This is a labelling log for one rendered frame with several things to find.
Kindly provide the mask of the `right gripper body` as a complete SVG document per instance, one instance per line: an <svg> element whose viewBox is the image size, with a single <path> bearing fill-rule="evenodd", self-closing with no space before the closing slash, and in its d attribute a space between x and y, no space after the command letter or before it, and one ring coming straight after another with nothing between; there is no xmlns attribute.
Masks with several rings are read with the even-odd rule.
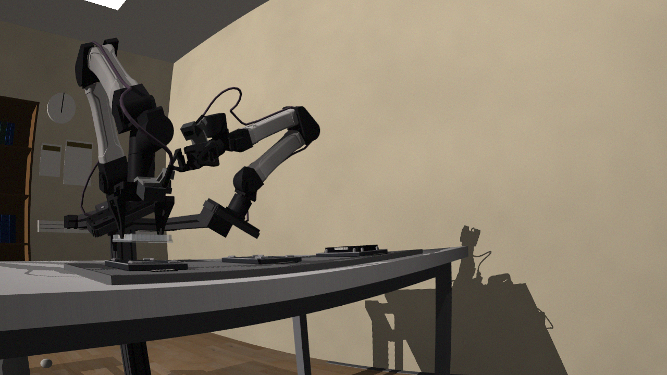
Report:
<svg viewBox="0 0 667 375"><path fill-rule="evenodd" d="M142 155L143 153L136 153L128 156L127 181L114 185L114 194L108 195L108 199L124 196L126 201L142 201L137 195L138 181L143 186L169 187L170 180L174 180L176 171L163 168L159 177L155 178L155 157L147 156L147 159L142 159Z"/></svg>

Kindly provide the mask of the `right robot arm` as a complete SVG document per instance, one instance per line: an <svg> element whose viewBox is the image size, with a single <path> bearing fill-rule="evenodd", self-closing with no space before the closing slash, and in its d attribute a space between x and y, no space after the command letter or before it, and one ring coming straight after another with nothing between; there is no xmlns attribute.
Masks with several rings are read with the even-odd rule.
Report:
<svg viewBox="0 0 667 375"><path fill-rule="evenodd" d="M173 123L165 116L162 106L156 107L153 96L149 95L142 83L138 84L132 79L118 61L118 43L118 39L113 38L104 40L101 46L94 47L92 42L81 44L75 65L77 84L83 86L90 102L100 162L98 187L106 194L107 202L108 195L114 194L114 185L127 181L128 161L117 131L118 134L130 131L128 156L143 153L142 159L147 159L147 156L155 157L155 152L160 149L157 143L137 130L123 113L119 100L127 88L121 78L132 87L131 92L124 96L123 104L133 120L164 145L170 143L174 135ZM137 195L142 201L126 201L125 216L151 206L154 202L165 202L165 194L171 192L171 180L169 187L143 186L138 181ZM109 206L86 219L94 230L115 221Z"/></svg>

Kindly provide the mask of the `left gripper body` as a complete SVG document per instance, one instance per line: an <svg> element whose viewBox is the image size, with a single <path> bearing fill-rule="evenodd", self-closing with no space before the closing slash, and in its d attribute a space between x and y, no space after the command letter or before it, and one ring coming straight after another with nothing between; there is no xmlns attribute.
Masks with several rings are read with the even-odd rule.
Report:
<svg viewBox="0 0 667 375"><path fill-rule="evenodd" d="M203 126L206 126L207 121L205 117L200 118L200 120L197 123L202 123ZM206 146L208 143L206 133L205 131L200 131L200 135L197 139L192 139L191 140L192 145L184 147L184 152L187 155L187 163L185 162L185 157L183 156L183 160L185 162L185 167L186 171L190 171L192 169L200 169L205 165L198 165L197 164L197 157L199 154L202 152L203 148ZM209 159L209 153L207 152L205 156L202 158L203 161L210 161Z"/></svg>

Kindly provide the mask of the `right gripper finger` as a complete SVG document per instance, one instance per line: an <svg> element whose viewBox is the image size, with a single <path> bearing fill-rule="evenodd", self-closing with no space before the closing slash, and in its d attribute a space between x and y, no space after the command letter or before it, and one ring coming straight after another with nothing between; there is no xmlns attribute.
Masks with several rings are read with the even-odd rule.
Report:
<svg viewBox="0 0 667 375"><path fill-rule="evenodd" d="M153 203L157 234L164 234L165 224L174 204L174 199L165 199L165 202Z"/></svg>
<svg viewBox="0 0 667 375"><path fill-rule="evenodd" d="M123 239L125 233L126 197L124 196L112 197L108 199L108 206L110 207L110 211L114 215L114 219L117 224L120 238Z"/></svg>

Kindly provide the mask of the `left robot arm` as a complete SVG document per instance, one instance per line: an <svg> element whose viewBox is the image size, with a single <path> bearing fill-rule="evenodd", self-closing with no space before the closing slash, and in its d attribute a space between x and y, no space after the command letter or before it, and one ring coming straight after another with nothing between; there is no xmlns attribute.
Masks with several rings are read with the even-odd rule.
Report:
<svg viewBox="0 0 667 375"><path fill-rule="evenodd" d="M252 206L251 201L256 201L257 190L264 185L264 181L269 174L293 152L319 137L320 126L303 106L295 106L291 109L283 110L273 116L266 117L261 121L231 131L230 133L227 129L225 113L205 116L205 119L207 121L206 126L203 126L203 122L196 124L193 121L183 124L180 130L186 141L198 138L200 131L205 131L206 137L212 138L209 141L217 142L220 156L226 151L246 151L260 140L278 131L288 130L260 158L247 167L244 166L235 174L233 185L235 186L236 194L233 196L229 206L220 206L219 203L210 198L207 200L243 224L260 232L258 228L253 227L252 224L244 220L245 215Z"/></svg>

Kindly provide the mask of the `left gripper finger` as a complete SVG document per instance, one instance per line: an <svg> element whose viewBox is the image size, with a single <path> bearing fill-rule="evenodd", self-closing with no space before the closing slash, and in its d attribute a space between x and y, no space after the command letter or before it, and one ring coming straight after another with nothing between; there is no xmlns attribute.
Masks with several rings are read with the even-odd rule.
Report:
<svg viewBox="0 0 667 375"><path fill-rule="evenodd" d="M173 158L174 158L174 163L176 162L177 159L177 163L179 165L178 167L174 166L173 169L178 172L186 172L185 162L183 160L181 148L176 149Z"/></svg>
<svg viewBox="0 0 667 375"><path fill-rule="evenodd" d="M203 156L205 156L206 153L209 153L209 159L210 161L202 161ZM218 158L218 152L217 148L215 146L215 142L208 142L206 146L203 148L202 152L199 154L197 157L197 164L198 165L205 165L205 166L219 166L219 158Z"/></svg>

